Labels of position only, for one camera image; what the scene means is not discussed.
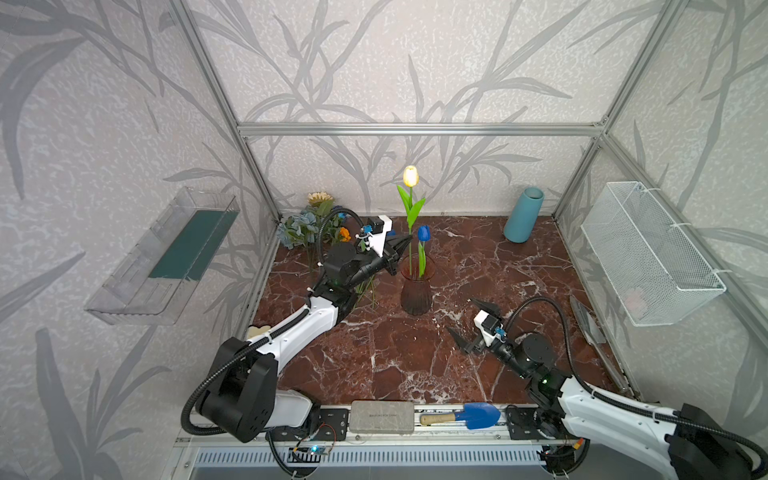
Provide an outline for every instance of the blue shovel blade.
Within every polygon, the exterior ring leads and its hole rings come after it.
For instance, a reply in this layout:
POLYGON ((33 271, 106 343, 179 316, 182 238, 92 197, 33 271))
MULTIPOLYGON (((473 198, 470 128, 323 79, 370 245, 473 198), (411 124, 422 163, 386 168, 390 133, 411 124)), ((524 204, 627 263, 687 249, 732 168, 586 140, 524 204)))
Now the blue shovel blade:
POLYGON ((465 403, 464 411, 456 413, 457 420, 465 420, 470 430, 486 429, 496 425, 502 413, 490 403, 465 403))

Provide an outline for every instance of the teal vase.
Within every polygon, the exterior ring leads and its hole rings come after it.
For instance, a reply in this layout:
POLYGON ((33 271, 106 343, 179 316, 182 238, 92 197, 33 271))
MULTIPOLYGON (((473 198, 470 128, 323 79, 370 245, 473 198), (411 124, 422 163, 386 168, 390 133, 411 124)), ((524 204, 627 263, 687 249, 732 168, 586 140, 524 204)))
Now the teal vase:
POLYGON ((504 236, 507 240, 523 243, 531 236, 542 203, 544 203, 544 192, 540 189, 529 187, 523 190, 512 215, 504 226, 504 236))

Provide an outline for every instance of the red marble surface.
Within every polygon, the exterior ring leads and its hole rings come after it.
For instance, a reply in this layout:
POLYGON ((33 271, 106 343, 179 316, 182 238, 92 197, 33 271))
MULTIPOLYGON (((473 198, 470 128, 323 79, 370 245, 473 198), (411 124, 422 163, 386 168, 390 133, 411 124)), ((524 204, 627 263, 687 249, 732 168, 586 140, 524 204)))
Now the red marble surface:
MULTIPOLYGON (((369 298, 342 323, 313 340, 281 373, 280 388, 298 389, 323 404, 356 399, 413 400, 426 403, 493 401, 529 403, 526 381, 492 354, 465 355, 445 329, 451 326, 467 339, 477 330, 477 307, 471 296, 498 304, 508 316, 534 295, 554 298, 569 315, 574 358, 581 376, 593 385, 614 389, 584 341, 568 297, 589 307, 584 287, 568 259, 554 221, 539 217, 531 238, 507 241, 502 217, 423 217, 432 240, 427 253, 437 266, 432 279, 434 305, 421 316, 400 307, 403 278, 381 272, 376 280, 376 305, 369 298)), ((403 218, 394 219, 399 233, 403 218)), ((275 325, 303 304, 308 272, 306 253, 281 247, 253 324, 275 325)), ((559 317, 545 303, 535 303, 518 318, 512 335, 535 330, 546 335, 558 353, 557 366, 569 371, 559 317)))

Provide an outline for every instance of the brown glass vase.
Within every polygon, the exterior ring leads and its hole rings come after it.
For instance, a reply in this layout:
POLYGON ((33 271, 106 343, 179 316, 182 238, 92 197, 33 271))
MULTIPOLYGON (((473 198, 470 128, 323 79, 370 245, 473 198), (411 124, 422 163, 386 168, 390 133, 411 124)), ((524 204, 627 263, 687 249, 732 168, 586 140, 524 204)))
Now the brown glass vase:
POLYGON ((427 255, 424 275, 419 278, 419 255, 413 254, 400 262, 400 273, 406 279, 400 292, 400 306, 409 315, 423 315, 432 308, 430 279, 435 275, 435 262, 427 255))

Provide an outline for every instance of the gray floor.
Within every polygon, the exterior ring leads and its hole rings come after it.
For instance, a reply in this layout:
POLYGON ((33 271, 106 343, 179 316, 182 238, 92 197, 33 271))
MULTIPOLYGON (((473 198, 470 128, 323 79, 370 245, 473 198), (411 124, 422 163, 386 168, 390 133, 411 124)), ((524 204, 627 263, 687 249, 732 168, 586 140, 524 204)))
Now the gray floor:
MULTIPOLYGON (((261 480, 290 477, 279 468, 196 468, 191 480, 261 480)), ((320 468, 312 480, 551 480, 552 475, 539 467, 358 467, 320 468)), ((592 445, 584 464, 570 475, 571 480, 661 480, 647 466, 602 445, 592 445)))

